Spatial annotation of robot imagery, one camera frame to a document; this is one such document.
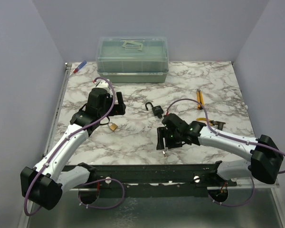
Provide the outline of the small brass padlock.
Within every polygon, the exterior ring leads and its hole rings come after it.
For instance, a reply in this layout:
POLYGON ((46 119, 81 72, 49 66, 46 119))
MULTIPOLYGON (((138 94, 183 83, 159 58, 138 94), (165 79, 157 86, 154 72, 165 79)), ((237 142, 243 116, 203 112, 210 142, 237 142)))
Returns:
POLYGON ((109 126, 109 129, 113 132, 118 128, 118 126, 115 123, 109 123, 108 126, 109 126))

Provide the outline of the black padlock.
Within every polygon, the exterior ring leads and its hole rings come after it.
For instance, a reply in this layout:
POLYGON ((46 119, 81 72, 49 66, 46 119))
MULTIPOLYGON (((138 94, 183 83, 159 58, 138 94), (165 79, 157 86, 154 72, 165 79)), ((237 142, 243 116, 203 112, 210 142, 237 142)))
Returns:
POLYGON ((149 109, 148 109, 148 105, 151 106, 153 115, 154 115, 155 117, 158 117, 159 119, 162 119, 163 113, 164 113, 162 107, 161 107, 160 105, 154 106, 151 102, 146 102, 146 103, 145 103, 145 108, 146 108, 147 111, 149 110, 149 109))

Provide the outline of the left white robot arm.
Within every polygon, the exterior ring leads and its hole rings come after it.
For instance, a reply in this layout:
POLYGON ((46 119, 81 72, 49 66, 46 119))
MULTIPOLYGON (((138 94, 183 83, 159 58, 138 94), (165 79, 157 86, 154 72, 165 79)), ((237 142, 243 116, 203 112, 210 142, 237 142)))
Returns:
POLYGON ((76 186, 90 188, 98 185, 101 179, 96 169, 80 163, 70 171, 63 171, 67 161, 78 147, 110 116, 124 115, 126 105, 121 92, 112 87, 95 87, 85 103, 71 118, 64 135, 52 150, 33 168, 25 167, 20 173, 21 192, 24 197, 24 212, 27 216, 28 201, 40 208, 53 209, 63 193, 76 186))

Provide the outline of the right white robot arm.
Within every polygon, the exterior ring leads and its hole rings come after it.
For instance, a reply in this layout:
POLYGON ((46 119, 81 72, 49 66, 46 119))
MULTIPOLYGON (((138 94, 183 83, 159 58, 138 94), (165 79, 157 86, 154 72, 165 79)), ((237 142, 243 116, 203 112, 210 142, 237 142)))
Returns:
POLYGON ((220 130, 212 130, 205 123, 190 124, 176 114, 169 114, 157 128, 157 150, 180 148, 183 145, 198 145, 217 148, 240 157, 239 160, 219 162, 209 174, 209 181, 220 186, 232 178, 253 177, 265 184, 274 184, 280 172, 283 155, 267 135, 259 138, 239 136, 220 130))

